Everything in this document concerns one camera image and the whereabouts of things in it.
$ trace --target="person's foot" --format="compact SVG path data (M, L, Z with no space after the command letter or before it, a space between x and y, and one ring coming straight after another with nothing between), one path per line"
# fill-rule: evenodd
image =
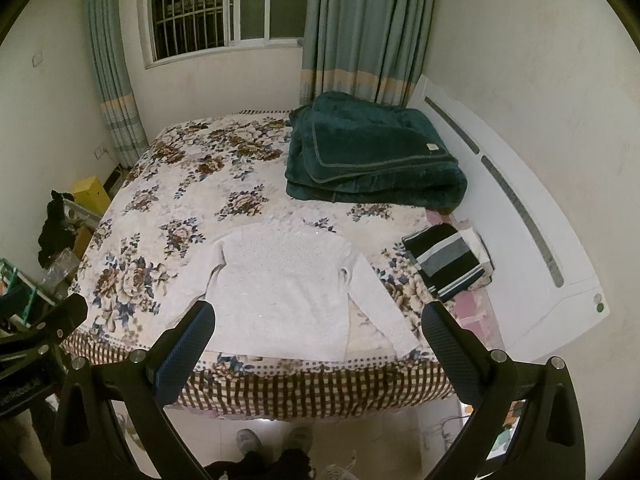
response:
M294 428L284 441L282 449L299 449L304 454L308 454L313 440L314 436L311 428Z
M243 456L250 451L264 455L264 446L258 436L251 430L240 430L236 433L236 446L238 446Z

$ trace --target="window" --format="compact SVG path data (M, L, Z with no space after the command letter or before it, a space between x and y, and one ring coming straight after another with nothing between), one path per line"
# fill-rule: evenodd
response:
M154 60L301 38L306 0L149 0Z

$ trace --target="floral pattern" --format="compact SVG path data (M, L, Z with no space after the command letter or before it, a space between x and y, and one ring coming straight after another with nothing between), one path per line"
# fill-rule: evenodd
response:
M419 330L431 299L404 254L402 236L428 226L425 211L389 204L302 202L285 193L290 128L283 113L247 113L165 129L132 168L94 233L74 290L89 305L80 331L99 344L150 348L165 329L156 314L197 245L229 228L306 208L305 222L349 239L368 259L421 345L399 368L435 357ZM359 343L340 363L205 352L217 381L241 374L379 367L396 361L385 337L354 314Z
M166 246L164 254L171 256L176 251L184 258L191 244L201 244L206 238L198 232L198 220L191 217L187 220L171 220L161 225L160 229L166 231Z

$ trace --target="checkered bed skirt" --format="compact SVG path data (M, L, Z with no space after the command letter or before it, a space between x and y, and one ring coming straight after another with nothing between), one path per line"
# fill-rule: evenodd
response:
M92 364L122 361L130 349L97 342L74 332L63 348ZM325 418L358 416L389 408L417 406L453 392L444 371L430 361L400 361L355 370L297 372L260 376L228 370L197 369L187 380L178 403L213 411L218 416Z

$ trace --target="yellow box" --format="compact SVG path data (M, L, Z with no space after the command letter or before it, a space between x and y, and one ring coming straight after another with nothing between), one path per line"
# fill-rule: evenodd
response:
M71 194L82 207L99 215L104 215L111 204L109 195L96 176L76 180Z

